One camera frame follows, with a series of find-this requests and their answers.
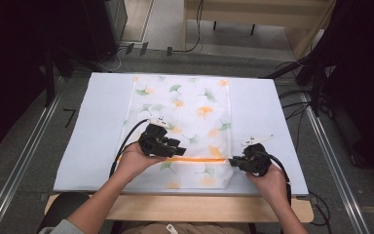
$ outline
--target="wooden board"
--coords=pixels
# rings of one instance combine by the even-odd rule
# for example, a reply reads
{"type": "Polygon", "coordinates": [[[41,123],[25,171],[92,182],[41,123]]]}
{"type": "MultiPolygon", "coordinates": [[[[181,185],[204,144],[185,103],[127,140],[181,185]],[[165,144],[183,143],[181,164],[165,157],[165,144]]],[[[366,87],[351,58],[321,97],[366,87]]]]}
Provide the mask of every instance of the wooden board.
{"type": "MultiPolygon", "coordinates": [[[[45,213],[57,195],[50,197],[45,213]]],[[[310,201],[292,199],[302,222],[314,214],[310,201]]],[[[107,219],[139,221],[278,222],[269,204],[259,196],[121,195],[107,219]]]]}

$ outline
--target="white table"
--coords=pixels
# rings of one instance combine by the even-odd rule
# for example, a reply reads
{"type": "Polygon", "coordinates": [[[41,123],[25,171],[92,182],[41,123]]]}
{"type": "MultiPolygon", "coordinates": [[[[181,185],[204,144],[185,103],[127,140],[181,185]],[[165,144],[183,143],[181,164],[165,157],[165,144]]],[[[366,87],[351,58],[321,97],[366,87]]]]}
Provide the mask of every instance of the white table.
{"type": "MultiPolygon", "coordinates": [[[[54,191],[96,191],[107,179],[119,147],[131,96],[133,73],[93,73],[74,133],[60,163],[54,191]]],[[[195,76],[210,79],[208,76],[195,76]]],[[[233,155],[243,155],[241,142],[250,136],[274,135],[263,142],[283,163],[293,195],[308,189],[272,80],[228,78],[232,105],[233,155]]],[[[236,170],[226,189],[132,189],[127,193],[257,195],[258,191],[236,170]]]]}

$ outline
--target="hand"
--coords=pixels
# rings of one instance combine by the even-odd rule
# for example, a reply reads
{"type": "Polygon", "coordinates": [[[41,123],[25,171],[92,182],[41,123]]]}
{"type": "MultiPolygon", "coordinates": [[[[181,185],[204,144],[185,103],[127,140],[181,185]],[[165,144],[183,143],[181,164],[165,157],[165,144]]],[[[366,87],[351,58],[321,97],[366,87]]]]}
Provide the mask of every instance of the hand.
{"type": "Polygon", "coordinates": [[[141,151],[139,143],[128,145],[120,157],[115,174],[120,174],[131,182],[135,177],[144,172],[148,167],[165,161],[167,158],[160,156],[145,156],[141,151]]]}
{"type": "Polygon", "coordinates": [[[257,186],[260,194],[269,204],[287,201],[284,173],[275,165],[272,164],[264,176],[255,176],[251,173],[245,173],[245,175],[257,186]]]}

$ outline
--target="sleeve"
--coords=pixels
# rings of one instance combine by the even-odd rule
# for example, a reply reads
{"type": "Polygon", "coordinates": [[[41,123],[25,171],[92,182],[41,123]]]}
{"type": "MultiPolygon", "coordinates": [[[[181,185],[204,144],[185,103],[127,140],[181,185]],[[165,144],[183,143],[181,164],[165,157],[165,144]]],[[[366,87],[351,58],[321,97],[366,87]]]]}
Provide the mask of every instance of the sleeve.
{"type": "Polygon", "coordinates": [[[63,219],[57,227],[46,227],[42,229],[39,234],[84,234],[78,227],[63,219]]]}

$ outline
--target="green leaf print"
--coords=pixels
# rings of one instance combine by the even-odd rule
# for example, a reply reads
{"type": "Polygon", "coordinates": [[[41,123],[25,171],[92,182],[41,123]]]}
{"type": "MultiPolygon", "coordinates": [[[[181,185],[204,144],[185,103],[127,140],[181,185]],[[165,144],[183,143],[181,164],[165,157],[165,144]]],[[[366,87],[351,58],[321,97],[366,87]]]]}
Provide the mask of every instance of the green leaf print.
{"type": "Polygon", "coordinates": [[[211,89],[206,88],[206,92],[203,94],[203,96],[206,96],[207,100],[210,102],[213,102],[213,103],[217,102],[211,89]]]}
{"type": "Polygon", "coordinates": [[[180,85],[173,85],[171,86],[171,88],[169,88],[169,92],[178,92],[180,94],[180,92],[178,91],[178,89],[180,89],[180,85]]]}
{"type": "Polygon", "coordinates": [[[135,92],[140,96],[147,96],[148,93],[145,90],[135,90],[135,92]]]}
{"type": "Polygon", "coordinates": [[[230,129],[230,123],[222,123],[223,125],[218,129],[219,131],[226,131],[230,129]]]}
{"type": "Polygon", "coordinates": [[[196,174],[208,174],[210,177],[214,176],[214,167],[212,165],[206,164],[205,171],[202,173],[196,173],[196,174]]]}
{"type": "Polygon", "coordinates": [[[143,112],[143,111],[148,111],[148,113],[150,113],[151,116],[153,116],[153,114],[151,114],[151,112],[148,110],[150,108],[151,104],[143,104],[141,106],[141,110],[139,111],[139,113],[143,112]]]}
{"type": "Polygon", "coordinates": [[[188,138],[188,140],[190,140],[190,143],[198,143],[200,141],[200,138],[198,135],[194,135],[193,137],[188,138]]]}
{"type": "Polygon", "coordinates": [[[174,172],[175,174],[177,174],[177,172],[173,171],[172,168],[171,168],[171,164],[172,162],[163,162],[161,165],[160,165],[160,171],[164,170],[164,169],[170,169],[172,172],[174,172]]]}
{"type": "Polygon", "coordinates": [[[155,104],[153,105],[153,107],[151,107],[151,110],[157,110],[158,112],[160,112],[160,115],[161,115],[161,110],[166,108],[165,106],[161,105],[161,104],[155,104]]]}

